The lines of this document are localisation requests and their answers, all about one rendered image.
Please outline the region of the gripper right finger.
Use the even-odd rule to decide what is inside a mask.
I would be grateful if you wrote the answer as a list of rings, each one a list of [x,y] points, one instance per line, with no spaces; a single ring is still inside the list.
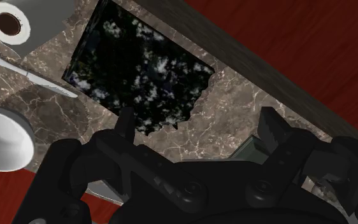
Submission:
[[[272,107],[261,109],[257,133],[270,156],[247,184],[252,207],[277,207],[297,200],[301,180],[322,181],[345,212],[358,220],[358,140],[336,136],[321,141],[309,130],[291,127]]]

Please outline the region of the dark green box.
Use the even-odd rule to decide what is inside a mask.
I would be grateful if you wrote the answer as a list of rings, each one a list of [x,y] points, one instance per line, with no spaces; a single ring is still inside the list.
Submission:
[[[258,137],[251,135],[241,143],[229,158],[263,164],[270,154],[265,149],[264,143]]]

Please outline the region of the white toilet paper roll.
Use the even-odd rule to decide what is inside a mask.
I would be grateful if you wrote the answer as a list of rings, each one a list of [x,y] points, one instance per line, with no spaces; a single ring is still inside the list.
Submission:
[[[25,57],[64,31],[74,0],[0,1],[0,42]]]

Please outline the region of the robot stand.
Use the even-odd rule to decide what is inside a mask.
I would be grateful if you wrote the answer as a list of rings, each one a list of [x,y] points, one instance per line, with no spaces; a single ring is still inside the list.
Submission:
[[[99,0],[62,79],[149,135],[190,118],[214,68],[113,0]]]

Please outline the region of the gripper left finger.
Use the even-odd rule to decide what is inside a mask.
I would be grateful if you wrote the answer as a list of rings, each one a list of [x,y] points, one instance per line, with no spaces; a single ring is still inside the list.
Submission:
[[[99,180],[129,198],[146,189],[179,211],[201,212],[208,204],[205,184],[148,146],[134,145],[134,131],[134,110],[125,107],[113,129],[95,132],[86,144],[52,143],[11,224],[91,224],[81,197]]]

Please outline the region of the white cup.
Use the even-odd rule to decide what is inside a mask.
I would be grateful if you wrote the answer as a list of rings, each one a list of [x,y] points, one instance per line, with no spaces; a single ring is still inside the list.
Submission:
[[[0,108],[0,172],[23,169],[35,152],[34,131],[18,111]]]

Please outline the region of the white knife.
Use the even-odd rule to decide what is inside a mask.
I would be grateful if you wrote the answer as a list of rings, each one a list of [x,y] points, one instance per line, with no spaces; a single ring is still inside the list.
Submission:
[[[39,85],[41,87],[47,88],[53,92],[56,92],[58,94],[71,97],[71,98],[77,98],[78,95],[59,86],[51,81],[48,81],[40,76],[36,76],[35,74],[30,73],[29,71],[25,71],[17,66],[14,66],[13,64],[10,64],[9,62],[4,61],[0,58],[0,66],[5,67],[7,69],[10,69],[12,71],[15,71],[16,73],[19,73],[23,76],[25,76],[29,81],[33,82],[36,85]]]

